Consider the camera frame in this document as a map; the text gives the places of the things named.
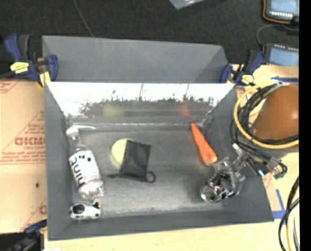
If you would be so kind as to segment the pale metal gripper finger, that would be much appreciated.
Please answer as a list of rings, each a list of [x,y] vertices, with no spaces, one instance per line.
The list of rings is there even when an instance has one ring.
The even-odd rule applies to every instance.
[[[213,164],[215,171],[236,171],[236,160],[225,157]]]
[[[246,180],[246,177],[242,175],[240,171],[234,166],[230,166],[228,174],[231,184],[243,184]]]

